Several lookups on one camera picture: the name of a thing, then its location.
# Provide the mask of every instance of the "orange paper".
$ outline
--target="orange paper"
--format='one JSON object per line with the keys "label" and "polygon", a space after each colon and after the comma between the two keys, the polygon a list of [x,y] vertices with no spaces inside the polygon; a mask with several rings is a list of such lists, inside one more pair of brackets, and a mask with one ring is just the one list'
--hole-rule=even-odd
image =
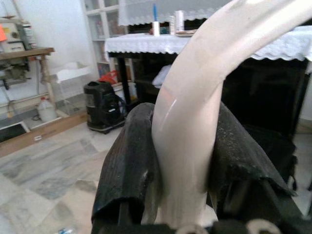
{"label": "orange paper", "polygon": [[0,24],[0,41],[4,41],[4,40],[6,40],[6,35],[4,33],[2,25]]}

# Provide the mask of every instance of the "white bookshelf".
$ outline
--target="white bookshelf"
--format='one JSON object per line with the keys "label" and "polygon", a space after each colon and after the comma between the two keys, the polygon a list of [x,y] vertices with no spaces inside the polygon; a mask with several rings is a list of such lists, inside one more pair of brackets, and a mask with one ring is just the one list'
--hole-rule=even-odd
{"label": "white bookshelf", "polygon": [[[118,26],[118,0],[81,0],[85,13],[94,63],[99,75],[116,69],[116,60],[107,61],[104,56],[105,40],[127,33],[127,28]],[[132,64],[126,61],[127,70],[133,79]]]}

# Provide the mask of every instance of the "white lace tablecloth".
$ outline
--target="white lace tablecloth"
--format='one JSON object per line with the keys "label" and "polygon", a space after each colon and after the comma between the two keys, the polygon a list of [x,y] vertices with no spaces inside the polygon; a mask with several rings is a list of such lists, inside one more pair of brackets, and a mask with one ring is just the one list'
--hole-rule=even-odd
{"label": "white lace tablecloth", "polygon": [[[128,34],[107,39],[105,56],[108,58],[109,52],[179,54],[189,39],[171,35],[154,37],[143,33]],[[251,57],[257,60],[298,59],[303,61],[308,59],[312,61],[312,26],[296,27],[258,50]]]}
{"label": "white lace tablecloth", "polygon": [[154,21],[153,3],[160,22],[170,20],[177,10],[184,11],[185,20],[209,18],[231,0],[119,0],[119,25],[145,24]]}

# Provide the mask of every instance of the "white curtain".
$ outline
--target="white curtain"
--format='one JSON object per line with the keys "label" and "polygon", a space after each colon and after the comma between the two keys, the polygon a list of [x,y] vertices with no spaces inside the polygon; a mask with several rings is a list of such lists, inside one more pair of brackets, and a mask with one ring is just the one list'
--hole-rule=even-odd
{"label": "white curtain", "polygon": [[230,0],[119,0],[119,24],[153,22],[153,3],[157,6],[158,21],[165,22],[177,10],[184,11],[186,20],[208,18],[228,2]]}

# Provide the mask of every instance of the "floor tile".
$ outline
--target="floor tile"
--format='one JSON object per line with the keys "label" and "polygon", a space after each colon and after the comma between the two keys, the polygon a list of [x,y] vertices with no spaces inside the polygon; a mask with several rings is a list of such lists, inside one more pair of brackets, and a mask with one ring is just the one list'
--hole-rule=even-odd
{"label": "floor tile", "polygon": [[112,130],[109,134],[102,134],[98,132],[91,132],[90,141],[97,149],[97,151],[102,152],[109,150],[119,135],[121,128]]}
{"label": "floor tile", "polygon": [[55,200],[64,196],[67,190],[75,183],[75,179],[54,177],[34,186],[32,191],[49,200]]}
{"label": "floor tile", "polygon": [[312,121],[300,118],[297,123],[296,133],[312,134]]}
{"label": "floor tile", "polygon": [[28,234],[47,217],[54,206],[55,203],[44,197],[24,190],[0,206],[0,217],[4,223],[9,220],[10,227],[17,234]]}
{"label": "floor tile", "polygon": [[35,157],[36,155],[46,154],[60,147],[61,146],[57,145],[56,142],[51,139],[43,140],[5,157],[1,157],[0,170],[3,168],[9,169],[10,167],[20,165],[25,161],[30,160],[32,157]]}
{"label": "floor tile", "polygon": [[312,192],[308,191],[312,181],[312,134],[296,134],[293,142],[296,146],[294,155],[298,158],[295,169],[298,196],[293,200],[302,214],[306,215],[312,202]]}
{"label": "floor tile", "polygon": [[88,129],[86,123],[79,124],[74,128],[61,132],[50,139],[55,141],[58,145],[66,145],[83,138],[90,139],[91,130]]}
{"label": "floor tile", "polygon": [[81,141],[75,141],[45,155],[31,157],[30,160],[29,156],[24,157],[27,158],[23,159],[24,161],[21,158],[15,162],[16,166],[5,165],[0,168],[0,172],[23,188],[29,188],[53,177],[69,166],[87,160],[88,157],[89,154]]}
{"label": "floor tile", "polygon": [[96,182],[78,180],[37,227],[37,233],[54,234],[62,228],[73,228],[77,234],[89,234],[96,190]]}
{"label": "floor tile", "polygon": [[94,154],[88,160],[66,168],[60,172],[58,176],[74,178],[76,180],[81,179],[88,181],[98,181],[107,153],[108,151]]}
{"label": "floor tile", "polygon": [[0,206],[15,196],[20,188],[0,174]]}
{"label": "floor tile", "polygon": [[11,221],[0,212],[0,234],[16,234]]}

